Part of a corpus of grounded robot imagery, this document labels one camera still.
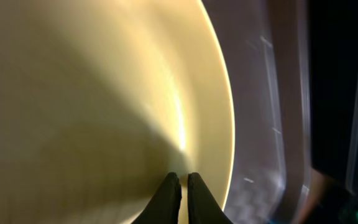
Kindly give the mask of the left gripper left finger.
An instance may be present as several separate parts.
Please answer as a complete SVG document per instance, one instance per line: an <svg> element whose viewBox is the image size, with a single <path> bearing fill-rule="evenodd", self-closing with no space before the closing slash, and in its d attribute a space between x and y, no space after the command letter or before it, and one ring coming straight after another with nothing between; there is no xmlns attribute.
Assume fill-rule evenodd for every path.
<svg viewBox="0 0 358 224"><path fill-rule="evenodd" d="M181 203L178 176L169 172L147 206L132 224L177 224Z"/></svg>

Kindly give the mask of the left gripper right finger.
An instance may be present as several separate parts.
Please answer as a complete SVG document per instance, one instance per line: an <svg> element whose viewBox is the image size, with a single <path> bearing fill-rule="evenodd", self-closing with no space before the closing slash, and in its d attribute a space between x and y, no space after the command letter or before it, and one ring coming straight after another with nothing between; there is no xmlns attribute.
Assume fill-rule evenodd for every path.
<svg viewBox="0 0 358 224"><path fill-rule="evenodd" d="M188 174L189 224L232 224L197 172Z"/></svg>

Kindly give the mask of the yellow-green plate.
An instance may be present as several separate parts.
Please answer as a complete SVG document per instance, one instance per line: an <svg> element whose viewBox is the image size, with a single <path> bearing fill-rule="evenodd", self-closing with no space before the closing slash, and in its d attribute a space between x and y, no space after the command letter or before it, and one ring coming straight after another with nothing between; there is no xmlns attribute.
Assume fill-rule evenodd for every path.
<svg viewBox="0 0 358 224"><path fill-rule="evenodd" d="M0 1L0 223L130 223L169 172L224 207L233 158L201 1Z"/></svg>

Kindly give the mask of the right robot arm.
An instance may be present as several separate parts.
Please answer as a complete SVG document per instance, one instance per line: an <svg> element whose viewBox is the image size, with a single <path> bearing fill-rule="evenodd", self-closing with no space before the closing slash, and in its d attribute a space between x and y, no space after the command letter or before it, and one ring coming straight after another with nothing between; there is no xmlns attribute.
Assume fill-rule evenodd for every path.
<svg viewBox="0 0 358 224"><path fill-rule="evenodd" d="M352 194L338 184L320 187L305 223L358 224L358 194Z"/></svg>

